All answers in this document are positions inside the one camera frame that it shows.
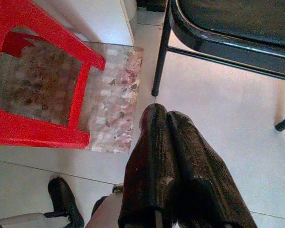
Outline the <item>black metal chair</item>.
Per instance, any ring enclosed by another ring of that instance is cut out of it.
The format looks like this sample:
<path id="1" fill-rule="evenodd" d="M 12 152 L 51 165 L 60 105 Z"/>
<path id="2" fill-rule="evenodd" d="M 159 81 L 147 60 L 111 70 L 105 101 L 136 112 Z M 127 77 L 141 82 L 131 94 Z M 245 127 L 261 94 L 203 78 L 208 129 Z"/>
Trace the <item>black metal chair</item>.
<path id="1" fill-rule="evenodd" d="M 285 80 L 285 0 L 167 0 L 153 96 L 167 52 Z"/>

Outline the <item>floral floor mat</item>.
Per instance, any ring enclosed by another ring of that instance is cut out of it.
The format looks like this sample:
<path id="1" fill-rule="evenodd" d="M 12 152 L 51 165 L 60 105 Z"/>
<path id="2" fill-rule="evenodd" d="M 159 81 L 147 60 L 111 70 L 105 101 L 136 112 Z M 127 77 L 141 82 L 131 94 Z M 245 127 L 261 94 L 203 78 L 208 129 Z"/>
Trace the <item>floral floor mat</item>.
<path id="1" fill-rule="evenodd" d="M 127 153 L 143 50 L 0 31 L 0 145 Z"/>

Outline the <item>red plastic stool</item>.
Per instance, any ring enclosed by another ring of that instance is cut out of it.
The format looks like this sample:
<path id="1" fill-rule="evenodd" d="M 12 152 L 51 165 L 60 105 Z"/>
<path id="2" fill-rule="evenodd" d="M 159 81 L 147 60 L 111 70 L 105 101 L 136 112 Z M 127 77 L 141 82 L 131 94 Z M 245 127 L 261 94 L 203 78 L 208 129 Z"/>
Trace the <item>red plastic stool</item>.
<path id="1" fill-rule="evenodd" d="M 105 59 L 30 0 L 0 0 L 0 54 L 19 57 L 30 39 L 46 40 L 81 61 L 67 126 L 10 114 L 0 109 L 0 145 L 85 148 L 88 133 L 78 129 L 91 67 L 104 70 Z"/>

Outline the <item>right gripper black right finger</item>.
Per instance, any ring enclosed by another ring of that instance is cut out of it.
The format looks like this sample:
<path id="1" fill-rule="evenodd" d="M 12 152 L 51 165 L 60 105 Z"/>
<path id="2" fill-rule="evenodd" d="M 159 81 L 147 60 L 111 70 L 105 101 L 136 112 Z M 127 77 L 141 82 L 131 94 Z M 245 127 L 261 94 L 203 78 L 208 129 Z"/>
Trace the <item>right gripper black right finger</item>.
<path id="1" fill-rule="evenodd" d="M 257 228 L 226 164 L 193 121 L 168 113 L 180 172 L 180 228 Z"/>

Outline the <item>white cabinet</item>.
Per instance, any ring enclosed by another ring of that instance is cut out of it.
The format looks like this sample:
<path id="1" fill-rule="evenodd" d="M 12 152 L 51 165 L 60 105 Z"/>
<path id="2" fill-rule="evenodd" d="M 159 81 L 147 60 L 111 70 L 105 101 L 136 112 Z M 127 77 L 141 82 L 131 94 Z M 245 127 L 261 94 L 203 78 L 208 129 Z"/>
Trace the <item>white cabinet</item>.
<path id="1" fill-rule="evenodd" d="M 124 0 L 32 0 L 84 41 L 133 46 Z"/>

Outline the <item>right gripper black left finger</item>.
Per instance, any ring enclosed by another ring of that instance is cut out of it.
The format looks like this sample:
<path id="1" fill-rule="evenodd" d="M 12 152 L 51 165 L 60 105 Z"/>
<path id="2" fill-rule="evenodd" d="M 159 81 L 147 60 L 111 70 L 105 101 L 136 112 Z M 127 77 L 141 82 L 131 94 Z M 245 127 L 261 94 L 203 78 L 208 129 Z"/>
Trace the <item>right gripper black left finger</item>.
<path id="1" fill-rule="evenodd" d="M 147 106 L 140 136 L 125 168 L 119 228 L 172 228 L 180 177 L 169 128 L 161 104 Z"/>

